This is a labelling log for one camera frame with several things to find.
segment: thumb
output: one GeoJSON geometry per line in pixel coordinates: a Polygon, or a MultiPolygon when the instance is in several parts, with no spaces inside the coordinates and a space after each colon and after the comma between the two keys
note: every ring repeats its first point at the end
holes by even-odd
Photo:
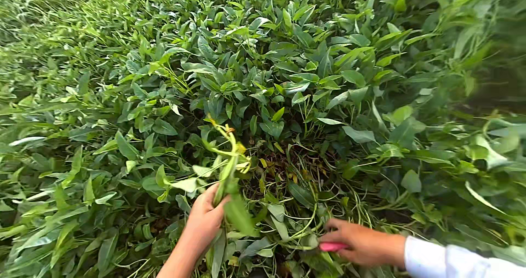
{"type": "Polygon", "coordinates": [[[318,241],[319,241],[319,243],[335,242],[335,243],[347,244],[347,241],[345,240],[345,238],[341,234],[341,231],[339,231],[339,230],[338,231],[329,232],[329,233],[319,237],[318,241]]]}
{"type": "Polygon", "coordinates": [[[341,250],[338,250],[336,253],[338,253],[339,256],[343,257],[344,259],[352,263],[356,262],[356,258],[357,258],[356,251],[341,249],[341,250]]]}

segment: green leaf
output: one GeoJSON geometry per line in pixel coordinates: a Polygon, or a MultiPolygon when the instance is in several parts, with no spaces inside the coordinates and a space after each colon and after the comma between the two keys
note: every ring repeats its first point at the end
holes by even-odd
{"type": "Polygon", "coordinates": [[[152,128],[155,132],[159,134],[166,134],[166,135],[177,135],[177,131],[170,125],[168,122],[161,120],[161,118],[157,118],[155,120],[155,124],[152,128]]]}
{"type": "Polygon", "coordinates": [[[264,121],[263,123],[259,124],[259,127],[261,128],[261,130],[274,136],[275,138],[278,138],[280,136],[281,131],[283,131],[284,126],[285,126],[285,122],[283,121],[279,123],[264,121]]]}
{"type": "Polygon", "coordinates": [[[157,172],[155,173],[155,182],[159,187],[164,189],[167,186],[165,181],[168,181],[168,178],[166,177],[164,171],[164,165],[161,165],[159,168],[157,168],[157,172]]]}
{"type": "Polygon", "coordinates": [[[234,228],[247,236],[256,236],[250,215],[245,209],[245,203],[238,194],[233,194],[231,200],[225,204],[225,214],[234,228]]]}
{"type": "Polygon", "coordinates": [[[306,208],[312,208],[314,206],[314,198],[305,188],[300,187],[296,183],[289,183],[287,189],[290,194],[292,194],[293,198],[306,208]]]}
{"type": "Polygon", "coordinates": [[[339,105],[340,103],[347,100],[347,97],[349,96],[349,92],[345,91],[344,93],[340,93],[338,96],[335,96],[327,105],[326,109],[330,110],[331,108],[339,105]]]}
{"type": "Polygon", "coordinates": [[[93,200],[95,200],[95,193],[93,192],[93,183],[91,179],[88,179],[84,184],[84,195],[82,196],[82,201],[92,202],[93,200]]]}
{"type": "Polygon", "coordinates": [[[285,207],[280,204],[267,204],[267,209],[272,213],[277,221],[283,222],[285,217],[285,207]]]}
{"type": "Polygon", "coordinates": [[[13,211],[13,210],[14,209],[12,209],[9,205],[5,204],[3,200],[0,200],[0,212],[13,211]]]}
{"type": "Polygon", "coordinates": [[[272,249],[270,248],[263,248],[260,251],[258,251],[257,254],[263,257],[273,257],[274,256],[274,253],[272,249]]]}
{"type": "Polygon", "coordinates": [[[285,113],[285,107],[282,107],[281,109],[279,109],[273,116],[272,116],[272,121],[274,122],[277,122],[278,120],[281,119],[281,116],[283,116],[283,113],[285,113]]]}
{"type": "Polygon", "coordinates": [[[349,39],[351,40],[352,43],[360,47],[369,46],[369,44],[371,44],[371,41],[367,39],[367,37],[361,34],[349,35],[349,39]]]}
{"type": "Polygon", "coordinates": [[[449,159],[452,158],[455,155],[454,152],[451,151],[438,151],[438,150],[416,150],[414,152],[414,155],[411,154],[410,157],[422,160],[427,163],[431,164],[449,164],[453,165],[449,159]]]}
{"type": "Polygon", "coordinates": [[[299,72],[299,67],[293,63],[290,63],[290,62],[280,62],[280,63],[276,63],[275,64],[276,67],[282,69],[282,70],[286,70],[286,71],[289,71],[289,72],[299,72]]]}
{"type": "Polygon", "coordinates": [[[291,27],[293,25],[292,19],[290,18],[290,14],[285,9],[283,9],[283,21],[285,22],[285,26],[287,27],[291,27]]]}
{"type": "Polygon", "coordinates": [[[389,136],[389,142],[398,143],[401,147],[413,148],[414,136],[425,130],[425,125],[413,117],[405,119],[389,136]]]}
{"type": "Polygon", "coordinates": [[[412,114],[413,108],[410,105],[404,105],[403,107],[399,107],[394,112],[386,115],[384,119],[392,122],[395,126],[398,126],[412,114]]]}
{"type": "Polygon", "coordinates": [[[258,117],[256,117],[256,115],[253,115],[252,118],[250,119],[250,133],[252,135],[256,134],[257,122],[258,122],[258,117]]]}
{"type": "Polygon", "coordinates": [[[221,230],[219,232],[219,238],[215,241],[213,245],[214,257],[212,259],[212,269],[211,269],[212,278],[219,277],[219,272],[221,270],[221,266],[223,265],[225,248],[226,248],[226,235],[225,235],[225,231],[221,230]]]}
{"type": "Polygon", "coordinates": [[[404,175],[401,185],[402,187],[405,187],[409,193],[420,193],[422,191],[422,183],[420,182],[418,174],[414,170],[409,170],[404,175]]]}
{"type": "Polygon", "coordinates": [[[104,272],[106,272],[114,257],[115,246],[117,245],[119,234],[115,229],[111,231],[110,236],[102,241],[101,249],[98,253],[97,268],[99,270],[99,278],[104,276],[104,272]]]}
{"type": "Polygon", "coordinates": [[[252,23],[248,26],[248,30],[249,31],[255,31],[258,28],[260,28],[260,26],[262,26],[264,23],[269,22],[269,21],[270,20],[265,18],[265,17],[258,17],[256,19],[254,19],[252,21],[252,23]]]}
{"type": "Polygon", "coordinates": [[[245,257],[256,255],[263,248],[267,248],[271,245],[267,237],[264,237],[260,240],[252,242],[249,246],[245,248],[239,255],[239,260],[242,261],[245,257]]]}
{"type": "Polygon", "coordinates": [[[365,78],[362,74],[358,73],[355,70],[347,70],[342,71],[341,75],[344,77],[344,79],[347,82],[351,82],[353,84],[356,84],[358,88],[362,88],[365,86],[365,78]]]}
{"type": "Polygon", "coordinates": [[[477,199],[479,202],[481,202],[482,204],[486,205],[487,207],[493,208],[493,209],[497,210],[498,212],[505,214],[502,210],[500,210],[500,209],[498,209],[497,207],[491,205],[491,203],[489,203],[488,201],[486,201],[486,199],[484,199],[481,195],[477,194],[477,192],[475,192],[475,190],[473,190],[473,189],[471,188],[471,185],[470,185],[469,181],[466,181],[466,182],[465,182],[465,187],[468,189],[468,192],[469,192],[469,193],[470,193],[475,199],[477,199]]]}
{"type": "Polygon", "coordinates": [[[212,175],[212,172],[214,172],[213,168],[203,167],[199,165],[193,165],[192,169],[198,177],[210,177],[212,175]]]}
{"type": "Polygon", "coordinates": [[[394,4],[394,10],[396,12],[405,12],[407,10],[407,5],[405,5],[405,0],[397,0],[394,4]]]}
{"type": "Polygon", "coordinates": [[[310,94],[303,96],[301,92],[296,92],[293,96],[292,105],[302,103],[310,97],[310,94]]]}
{"type": "Polygon", "coordinates": [[[349,92],[349,98],[355,103],[358,104],[362,100],[364,100],[365,95],[367,94],[367,91],[369,90],[369,86],[365,86],[360,89],[350,89],[347,92],[349,92]]]}
{"type": "Polygon", "coordinates": [[[389,56],[386,56],[380,60],[378,60],[376,62],[376,65],[377,66],[386,66],[386,65],[390,65],[391,64],[391,61],[395,58],[397,58],[398,56],[400,55],[403,55],[405,54],[406,52],[402,52],[402,53],[398,53],[398,54],[393,54],[393,55],[389,55],[389,56]]]}
{"type": "Polygon", "coordinates": [[[318,66],[318,76],[320,78],[325,78],[328,76],[331,72],[331,58],[329,55],[329,50],[325,53],[324,57],[321,59],[320,64],[318,66]]]}
{"type": "Polygon", "coordinates": [[[136,160],[139,157],[139,151],[124,139],[120,131],[115,134],[115,140],[121,154],[128,160],[136,160]]]}
{"type": "Polygon", "coordinates": [[[191,177],[186,180],[179,180],[177,182],[170,183],[170,185],[175,188],[180,188],[185,192],[193,193],[197,189],[197,178],[191,177]]]}
{"type": "Polygon", "coordinates": [[[332,119],[327,119],[327,118],[317,118],[318,120],[324,122],[325,124],[329,124],[329,125],[338,125],[338,124],[345,124],[343,122],[340,122],[340,121],[337,121],[337,120],[332,120],[332,119]]]}
{"type": "Polygon", "coordinates": [[[372,131],[359,131],[354,130],[350,126],[342,126],[342,128],[345,131],[345,134],[347,134],[352,140],[354,140],[357,143],[366,143],[370,141],[376,141],[375,135],[372,131]]]}

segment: finger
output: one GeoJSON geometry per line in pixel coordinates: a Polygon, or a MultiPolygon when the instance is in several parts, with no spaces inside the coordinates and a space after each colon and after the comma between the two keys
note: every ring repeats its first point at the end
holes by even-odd
{"type": "Polygon", "coordinates": [[[348,224],[348,222],[344,221],[344,220],[339,220],[339,219],[330,219],[327,221],[327,223],[325,224],[325,229],[328,231],[330,230],[331,228],[341,228],[342,225],[344,224],[348,224]]]}
{"type": "Polygon", "coordinates": [[[218,188],[219,183],[215,183],[211,187],[207,188],[206,191],[199,196],[200,201],[203,201],[204,203],[212,203],[218,188]]]}
{"type": "Polygon", "coordinates": [[[214,208],[209,214],[213,217],[214,221],[221,223],[223,216],[225,215],[225,204],[230,201],[230,195],[227,195],[221,202],[214,208]]]}
{"type": "Polygon", "coordinates": [[[345,243],[347,244],[347,241],[345,240],[344,236],[341,234],[341,231],[334,231],[327,233],[321,237],[318,238],[319,243],[323,242],[336,242],[336,243],[345,243]]]}
{"type": "Polygon", "coordinates": [[[356,257],[357,257],[356,251],[341,249],[341,250],[338,250],[336,253],[338,253],[339,256],[343,257],[344,259],[350,262],[353,262],[353,263],[356,262],[356,257]]]}

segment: white sleeve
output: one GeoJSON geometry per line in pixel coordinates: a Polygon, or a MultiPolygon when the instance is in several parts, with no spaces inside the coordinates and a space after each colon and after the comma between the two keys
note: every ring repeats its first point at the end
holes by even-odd
{"type": "Polygon", "coordinates": [[[486,259],[465,248],[445,248],[414,237],[405,241],[404,261],[413,278],[526,277],[526,268],[508,261],[486,259]]]}

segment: wrist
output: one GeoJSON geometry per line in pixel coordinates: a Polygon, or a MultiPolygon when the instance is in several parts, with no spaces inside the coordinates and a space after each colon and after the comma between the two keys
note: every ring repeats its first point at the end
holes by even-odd
{"type": "Polygon", "coordinates": [[[191,238],[183,232],[181,238],[179,238],[175,245],[174,252],[181,253],[181,256],[183,256],[186,261],[194,261],[195,263],[202,254],[198,243],[199,241],[192,241],[191,238]]]}
{"type": "Polygon", "coordinates": [[[389,235],[385,244],[387,244],[385,249],[387,263],[398,268],[405,268],[405,237],[399,234],[389,235]]]}

